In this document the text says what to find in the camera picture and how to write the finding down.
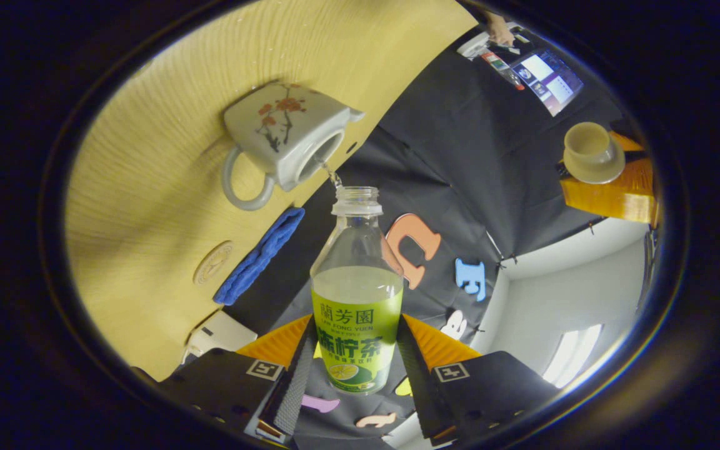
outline lemon illustration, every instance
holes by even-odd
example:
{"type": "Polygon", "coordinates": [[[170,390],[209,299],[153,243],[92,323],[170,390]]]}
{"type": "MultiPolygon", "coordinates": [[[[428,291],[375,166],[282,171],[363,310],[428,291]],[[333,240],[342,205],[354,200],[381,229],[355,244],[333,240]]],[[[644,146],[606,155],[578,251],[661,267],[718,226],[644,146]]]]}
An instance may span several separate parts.
{"type": "Polygon", "coordinates": [[[357,367],[356,375],[346,380],[346,384],[363,384],[372,381],[371,371],[363,366],[357,367]]]}
{"type": "Polygon", "coordinates": [[[343,381],[357,375],[358,370],[354,364],[335,364],[329,368],[329,375],[338,381],[343,381]]]}

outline small wooden table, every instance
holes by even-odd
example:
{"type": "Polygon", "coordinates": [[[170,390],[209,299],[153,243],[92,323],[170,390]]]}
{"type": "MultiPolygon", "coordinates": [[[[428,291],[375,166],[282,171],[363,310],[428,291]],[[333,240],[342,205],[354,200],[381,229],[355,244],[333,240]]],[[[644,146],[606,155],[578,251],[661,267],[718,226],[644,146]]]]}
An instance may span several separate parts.
{"type": "MultiPolygon", "coordinates": [[[[643,151],[643,147],[628,137],[611,131],[625,152],[643,151]]],[[[572,176],[560,179],[566,205],[598,216],[649,223],[656,228],[659,204],[654,197],[654,176],[648,157],[626,163],[617,179],[606,184],[589,184],[572,176]]]]}

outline bottle cap opening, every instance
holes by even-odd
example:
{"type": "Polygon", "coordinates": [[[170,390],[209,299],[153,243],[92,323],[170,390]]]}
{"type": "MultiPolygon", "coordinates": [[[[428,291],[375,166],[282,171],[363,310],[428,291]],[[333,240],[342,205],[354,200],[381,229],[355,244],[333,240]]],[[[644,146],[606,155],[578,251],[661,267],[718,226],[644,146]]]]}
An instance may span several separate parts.
{"type": "Polygon", "coordinates": [[[341,186],[337,202],[332,205],[335,216],[380,216],[383,206],[377,203],[379,191],[371,186],[341,186]]]}

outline orange foam letter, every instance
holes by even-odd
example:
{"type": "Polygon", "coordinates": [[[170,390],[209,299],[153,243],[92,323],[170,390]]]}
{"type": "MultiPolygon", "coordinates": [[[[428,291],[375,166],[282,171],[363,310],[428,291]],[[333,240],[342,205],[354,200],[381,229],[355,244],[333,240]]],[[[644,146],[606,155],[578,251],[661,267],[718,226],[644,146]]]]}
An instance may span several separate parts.
{"type": "Polygon", "coordinates": [[[402,264],[405,278],[409,281],[409,288],[415,289],[421,279],[424,278],[426,268],[424,266],[415,267],[399,252],[399,243],[402,242],[405,236],[409,236],[418,244],[418,247],[422,248],[424,258],[429,261],[435,256],[438,246],[441,245],[441,235],[432,233],[432,230],[416,214],[407,213],[396,219],[396,222],[391,225],[391,230],[388,230],[388,234],[385,236],[388,245],[394,251],[396,259],[402,264]]]}

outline monitor screen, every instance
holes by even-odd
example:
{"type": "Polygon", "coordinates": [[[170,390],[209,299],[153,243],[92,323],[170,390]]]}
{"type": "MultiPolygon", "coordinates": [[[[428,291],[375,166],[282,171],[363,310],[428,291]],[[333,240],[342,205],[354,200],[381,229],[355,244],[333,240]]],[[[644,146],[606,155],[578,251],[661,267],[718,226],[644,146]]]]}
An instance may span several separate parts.
{"type": "Polygon", "coordinates": [[[512,70],[532,89],[552,116],[571,103],[583,88],[583,80],[549,49],[538,49],[523,57],[512,64],[512,70]]]}

